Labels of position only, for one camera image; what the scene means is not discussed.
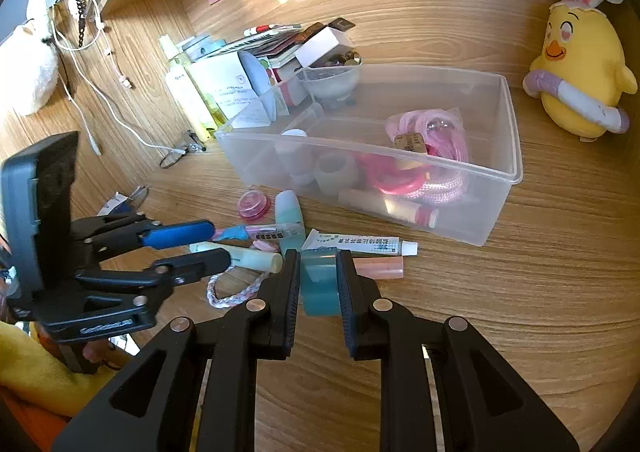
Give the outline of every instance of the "white fluffy toy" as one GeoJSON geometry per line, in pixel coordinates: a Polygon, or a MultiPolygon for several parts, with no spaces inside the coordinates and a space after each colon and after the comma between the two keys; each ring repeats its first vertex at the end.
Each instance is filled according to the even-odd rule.
{"type": "Polygon", "coordinates": [[[47,0],[29,0],[27,22],[0,45],[3,108],[26,116],[47,104],[58,81],[58,54],[53,45],[47,0]]]}

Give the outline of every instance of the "orange fabric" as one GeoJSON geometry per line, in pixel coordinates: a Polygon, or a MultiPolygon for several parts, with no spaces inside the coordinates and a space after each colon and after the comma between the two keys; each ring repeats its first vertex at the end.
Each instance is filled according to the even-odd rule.
{"type": "Polygon", "coordinates": [[[42,452],[50,452],[53,441],[66,425],[66,419],[20,400],[4,387],[0,387],[0,397],[37,447],[42,452]]]}

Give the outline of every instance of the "pale yellow tube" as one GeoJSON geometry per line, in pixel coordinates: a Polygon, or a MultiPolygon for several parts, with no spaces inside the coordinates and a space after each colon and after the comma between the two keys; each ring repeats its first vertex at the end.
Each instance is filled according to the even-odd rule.
{"type": "Polygon", "coordinates": [[[258,249],[249,249],[247,247],[229,246],[228,244],[218,244],[217,242],[197,242],[191,244],[189,250],[192,253],[199,251],[207,251],[208,249],[216,249],[221,247],[226,249],[231,256],[231,265],[246,267],[256,271],[268,271],[277,273],[282,269],[282,255],[279,253],[270,253],[268,251],[259,251],[258,249]]]}

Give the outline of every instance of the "pink round container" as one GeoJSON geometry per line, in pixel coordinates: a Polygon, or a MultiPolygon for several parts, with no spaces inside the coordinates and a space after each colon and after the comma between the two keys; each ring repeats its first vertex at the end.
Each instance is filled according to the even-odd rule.
{"type": "Polygon", "coordinates": [[[238,200],[238,215],[248,223],[263,218],[269,208],[271,200],[260,190],[249,190],[238,200]]]}

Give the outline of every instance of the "yellow plush toy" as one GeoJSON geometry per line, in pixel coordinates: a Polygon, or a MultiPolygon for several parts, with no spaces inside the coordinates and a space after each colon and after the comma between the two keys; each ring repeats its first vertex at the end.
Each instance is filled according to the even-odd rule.
{"type": "Polygon", "coordinates": [[[527,94],[541,96],[557,125],[584,141],[607,130],[626,132],[628,117],[616,105],[622,92],[638,90],[613,25],[596,9],[601,2],[562,0],[551,6],[542,54],[522,82],[527,94]]]}

